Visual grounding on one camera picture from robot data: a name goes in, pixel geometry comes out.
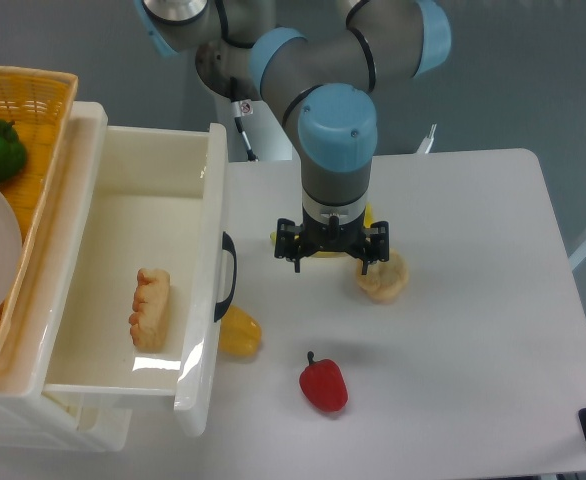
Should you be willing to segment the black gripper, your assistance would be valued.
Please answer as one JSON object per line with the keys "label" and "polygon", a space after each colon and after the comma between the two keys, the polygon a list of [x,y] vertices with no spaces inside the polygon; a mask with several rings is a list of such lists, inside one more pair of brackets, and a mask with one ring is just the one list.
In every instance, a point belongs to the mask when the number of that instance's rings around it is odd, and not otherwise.
{"label": "black gripper", "polygon": [[387,221],[364,226],[365,206],[304,205],[302,224],[279,218],[274,257],[292,263],[299,273],[305,256],[344,253],[360,260],[360,273],[366,275],[370,265],[389,260],[390,245]]}

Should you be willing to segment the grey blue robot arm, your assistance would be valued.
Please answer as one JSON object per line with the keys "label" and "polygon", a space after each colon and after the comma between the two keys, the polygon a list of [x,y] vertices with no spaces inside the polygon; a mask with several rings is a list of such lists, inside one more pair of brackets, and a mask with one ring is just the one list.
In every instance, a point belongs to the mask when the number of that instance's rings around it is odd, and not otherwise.
{"label": "grey blue robot arm", "polygon": [[388,224],[365,221],[378,141],[371,93],[446,61],[452,34],[441,6],[343,1],[344,30],[318,43],[278,25],[271,1],[139,1],[136,9],[163,55],[216,47],[227,97],[264,102],[297,151],[303,218],[278,221],[276,258],[344,253],[363,268],[389,259]]}

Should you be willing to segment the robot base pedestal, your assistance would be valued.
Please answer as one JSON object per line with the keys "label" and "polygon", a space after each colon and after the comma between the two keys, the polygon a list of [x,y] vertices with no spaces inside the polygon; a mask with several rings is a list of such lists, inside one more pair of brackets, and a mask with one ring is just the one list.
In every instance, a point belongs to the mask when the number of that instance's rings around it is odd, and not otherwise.
{"label": "robot base pedestal", "polygon": [[197,49],[195,66],[214,99],[217,122],[227,132],[231,162],[283,161],[293,147],[250,77],[250,51],[223,40]]}

